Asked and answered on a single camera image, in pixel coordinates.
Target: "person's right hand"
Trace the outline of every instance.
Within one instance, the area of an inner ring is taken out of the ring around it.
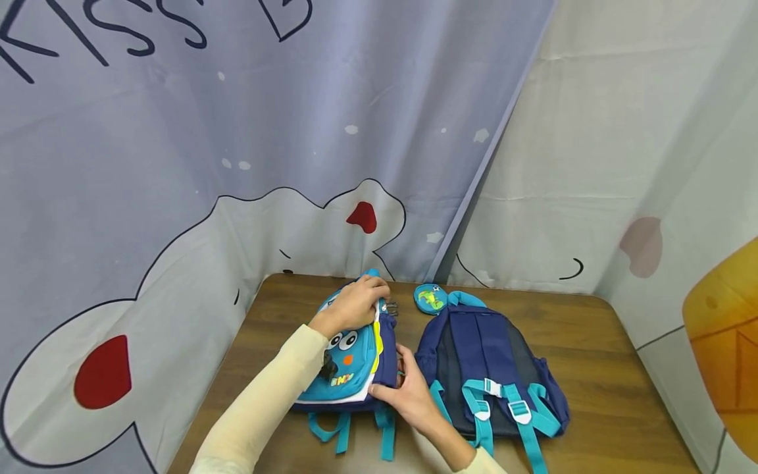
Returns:
[[[399,378],[399,388],[374,384],[368,389],[368,393],[392,405],[410,426],[416,428],[422,435],[428,436],[441,422],[448,424],[447,420],[442,417],[442,413],[432,400],[429,387],[426,385],[413,352],[400,344],[397,344],[396,348],[399,354],[399,370],[405,373],[404,379]]]
[[[379,277],[363,275],[346,285],[330,306],[314,316],[309,326],[328,340],[341,331],[360,329],[374,322],[379,298],[390,297],[390,287]]]

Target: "blue backpack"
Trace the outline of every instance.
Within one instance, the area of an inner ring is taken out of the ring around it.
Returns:
[[[471,294],[423,284],[415,302],[435,315],[415,357],[440,412],[490,455],[493,438],[520,436],[534,474],[547,474],[537,436],[562,435],[569,423],[569,405],[547,361],[534,356],[504,315]]]
[[[369,275],[379,276],[376,270]],[[325,309],[342,288],[328,297],[318,309]],[[309,414],[311,431],[322,442],[337,436],[337,454],[347,451],[350,413],[374,412],[382,432],[381,458],[394,458],[395,417],[392,409],[368,394],[371,384],[396,388],[397,352],[395,351],[396,311],[392,303],[379,300],[374,323],[357,331],[343,331],[329,341],[324,352],[324,366],[310,386],[300,394],[293,410]],[[337,427],[326,431],[318,425],[317,413],[339,413]]]

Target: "cartoon eye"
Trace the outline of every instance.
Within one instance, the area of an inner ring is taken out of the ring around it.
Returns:
[[[331,349],[332,347],[338,345],[340,341],[342,340],[342,333],[337,333],[336,336],[332,337],[332,340],[329,341],[329,345],[327,345],[327,350]]]
[[[358,333],[351,331],[340,341],[340,350],[348,350],[358,340]]]

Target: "backpack strap buckle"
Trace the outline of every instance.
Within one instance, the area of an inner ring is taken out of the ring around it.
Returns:
[[[490,415],[492,414],[490,411],[490,404],[487,403],[486,400],[477,400],[477,405],[479,406],[479,411],[474,413],[474,416],[476,416],[477,419],[486,422],[490,419]]]
[[[489,378],[484,379],[484,393],[503,398],[503,386]]]
[[[531,410],[523,400],[508,403],[511,416],[519,425],[528,425],[531,422]]]

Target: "beige sleeve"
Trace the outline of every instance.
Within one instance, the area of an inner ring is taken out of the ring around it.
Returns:
[[[324,362],[327,339],[300,326],[234,403],[198,450],[192,474],[250,474],[274,430]]]
[[[500,465],[492,459],[492,456],[483,448],[476,450],[476,456],[466,469],[456,474],[508,474]]]

